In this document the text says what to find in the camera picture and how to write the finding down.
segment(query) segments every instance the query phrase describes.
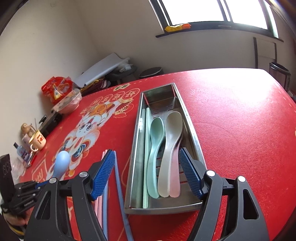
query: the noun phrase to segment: beige plastic spoon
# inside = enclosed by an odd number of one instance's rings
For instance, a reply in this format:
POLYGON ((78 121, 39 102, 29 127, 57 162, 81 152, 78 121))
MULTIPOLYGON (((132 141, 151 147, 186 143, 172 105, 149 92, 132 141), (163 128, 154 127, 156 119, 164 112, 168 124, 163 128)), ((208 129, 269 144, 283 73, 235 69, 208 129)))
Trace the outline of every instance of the beige plastic spoon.
POLYGON ((160 164, 157 190, 160 196, 170 194, 170 170, 175 146, 182 134, 183 119, 179 112, 170 113, 165 121, 165 150, 160 164))
POLYGON ((179 173, 179 147, 182 137, 178 140, 172 155, 170 166, 170 196, 179 197, 181 193, 180 173, 179 173))

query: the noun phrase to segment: mug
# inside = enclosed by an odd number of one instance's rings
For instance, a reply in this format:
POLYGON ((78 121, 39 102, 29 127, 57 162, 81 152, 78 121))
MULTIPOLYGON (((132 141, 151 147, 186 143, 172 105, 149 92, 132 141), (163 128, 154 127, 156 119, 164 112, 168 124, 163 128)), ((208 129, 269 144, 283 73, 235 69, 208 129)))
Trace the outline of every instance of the mug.
POLYGON ((31 137, 30 141, 30 149, 31 151, 36 151, 36 149, 38 150, 42 150, 42 148, 45 146, 46 144, 46 139, 44 138, 44 136, 41 134, 41 132, 39 130, 37 130, 34 135, 31 137))

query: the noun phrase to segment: person's hand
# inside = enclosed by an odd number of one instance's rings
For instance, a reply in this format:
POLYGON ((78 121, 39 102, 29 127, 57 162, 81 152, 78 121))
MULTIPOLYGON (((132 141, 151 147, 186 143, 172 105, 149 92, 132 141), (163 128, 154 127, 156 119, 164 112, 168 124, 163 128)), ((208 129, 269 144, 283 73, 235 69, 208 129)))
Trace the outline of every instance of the person's hand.
POLYGON ((33 208, 29 209, 26 212, 26 217, 25 218, 14 216, 11 213, 3 213, 2 215, 3 215, 4 219, 7 222, 9 222, 11 225, 23 226, 25 224, 28 224, 32 211, 33 211, 33 208))

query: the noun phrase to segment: red tablecloth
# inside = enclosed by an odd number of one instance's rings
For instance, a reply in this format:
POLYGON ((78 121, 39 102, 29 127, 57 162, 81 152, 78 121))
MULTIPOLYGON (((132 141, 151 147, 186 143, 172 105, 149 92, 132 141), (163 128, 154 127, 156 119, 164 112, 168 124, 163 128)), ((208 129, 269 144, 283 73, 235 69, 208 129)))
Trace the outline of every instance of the red tablecloth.
MULTIPOLYGON (((270 239, 285 225, 296 204, 296 105, 267 72, 258 69, 207 69, 166 74, 86 96, 79 107, 48 136, 45 148, 21 181, 51 177, 57 153, 65 148, 70 178, 117 151, 123 193, 139 93, 176 83, 192 119, 209 169, 220 176, 248 180, 264 214, 270 239)), ((71 225, 79 240, 73 204, 71 225)), ((223 226, 223 199, 214 239, 223 226)), ((186 240, 197 212, 130 215, 134 240, 186 240)), ((112 172, 108 199, 109 241, 127 240, 112 172)))

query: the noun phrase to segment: stool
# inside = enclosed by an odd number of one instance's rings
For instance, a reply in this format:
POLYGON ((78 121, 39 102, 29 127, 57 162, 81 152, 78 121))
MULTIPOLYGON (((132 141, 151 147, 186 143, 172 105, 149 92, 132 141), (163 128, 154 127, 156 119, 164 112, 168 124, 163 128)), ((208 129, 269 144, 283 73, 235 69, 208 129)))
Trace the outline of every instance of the stool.
POLYGON ((139 74, 139 79, 149 78, 153 76, 158 76, 163 74, 162 67, 154 67, 151 69, 144 70, 142 73, 139 74))

